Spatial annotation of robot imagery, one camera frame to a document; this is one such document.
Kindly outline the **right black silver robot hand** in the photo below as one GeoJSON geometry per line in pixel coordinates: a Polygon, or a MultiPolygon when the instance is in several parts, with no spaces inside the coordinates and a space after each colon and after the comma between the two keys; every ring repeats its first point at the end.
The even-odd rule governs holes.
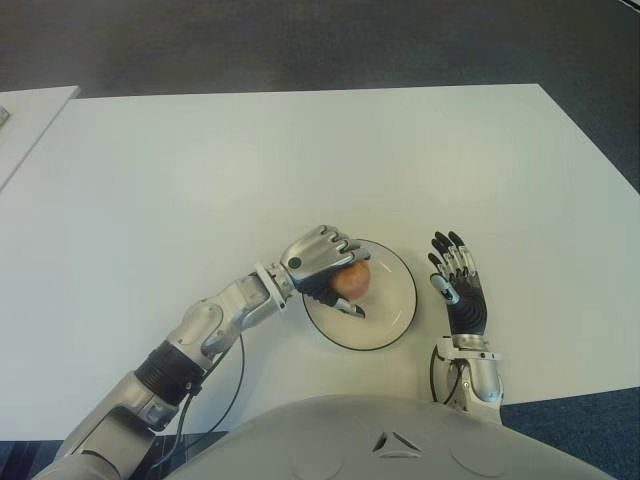
{"type": "Polygon", "coordinates": [[[436,268],[431,285],[445,302],[451,335],[483,336],[488,312],[479,271],[464,240],[455,232],[436,231],[436,253],[427,258],[436,268]]]}

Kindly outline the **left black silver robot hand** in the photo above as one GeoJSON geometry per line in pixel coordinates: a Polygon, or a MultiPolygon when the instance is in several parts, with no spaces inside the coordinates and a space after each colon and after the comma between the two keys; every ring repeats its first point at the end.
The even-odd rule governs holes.
{"type": "Polygon", "coordinates": [[[365,311],[331,282],[338,273],[369,259],[370,252],[359,241],[334,226],[319,225],[287,247],[280,265],[301,294],[346,315],[365,318],[365,311]]]}

